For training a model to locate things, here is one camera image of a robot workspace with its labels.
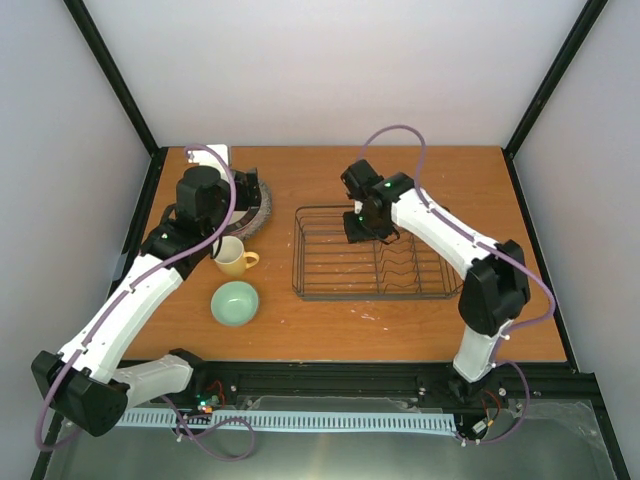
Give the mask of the black wire dish rack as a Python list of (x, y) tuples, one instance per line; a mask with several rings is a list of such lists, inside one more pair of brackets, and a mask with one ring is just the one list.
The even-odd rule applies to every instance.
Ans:
[(390, 244), (350, 244), (345, 205), (296, 210), (293, 291), (307, 301), (446, 300), (462, 287), (454, 269), (433, 249), (401, 231)]

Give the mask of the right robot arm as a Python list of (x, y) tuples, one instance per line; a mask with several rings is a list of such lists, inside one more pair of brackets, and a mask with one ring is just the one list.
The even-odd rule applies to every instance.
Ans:
[(530, 300), (527, 275), (513, 265), (524, 260), (522, 248), (471, 229), (402, 172), (385, 178), (361, 159), (341, 174), (341, 181), (354, 201), (353, 209), (343, 214), (350, 243), (390, 244), (400, 230), (407, 231), (463, 281), (458, 312), (465, 330), (453, 360), (460, 385), (451, 389), (464, 395), (492, 370), (500, 338)]

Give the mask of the light green ceramic bowl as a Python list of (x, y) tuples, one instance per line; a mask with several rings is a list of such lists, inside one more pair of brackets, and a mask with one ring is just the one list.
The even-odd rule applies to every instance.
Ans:
[(240, 327), (255, 317), (259, 305), (259, 295), (253, 286), (243, 281), (231, 281), (215, 291), (210, 308), (218, 323)]

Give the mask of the yellow ceramic mug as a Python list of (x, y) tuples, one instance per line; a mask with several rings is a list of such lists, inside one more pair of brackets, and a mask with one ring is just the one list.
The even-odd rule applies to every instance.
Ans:
[(221, 272), (232, 277), (240, 277), (259, 263), (260, 256), (255, 252), (246, 251), (243, 241), (239, 238), (225, 236), (216, 242), (213, 259)]

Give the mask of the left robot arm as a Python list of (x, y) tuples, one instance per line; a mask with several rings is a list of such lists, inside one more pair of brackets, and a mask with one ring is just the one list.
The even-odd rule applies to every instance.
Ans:
[(163, 395), (186, 402), (208, 390), (204, 362), (177, 348), (131, 368), (119, 363), (156, 309), (205, 258), (220, 254), (235, 212), (255, 213), (256, 170), (199, 165), (176, 185), (176, 201), (143, 242), (128, 274), (93, 319), (58, 352), (41, 351), (31, 371), (45, 405), (99, 437), (123, 414)]

